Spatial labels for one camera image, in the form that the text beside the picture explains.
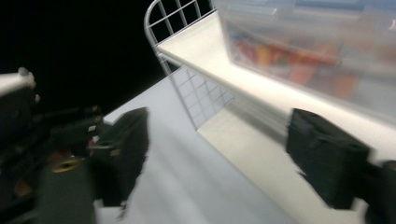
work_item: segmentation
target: clear plastic bin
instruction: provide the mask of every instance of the clear plastic bin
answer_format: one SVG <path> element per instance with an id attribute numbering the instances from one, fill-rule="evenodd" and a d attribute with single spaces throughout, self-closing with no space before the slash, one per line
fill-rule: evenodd
<path id="1" fill-rule="evenodd" d="M 213 0 L 231 60 L 347 99 L 396 81 L 396 0 Z"/>

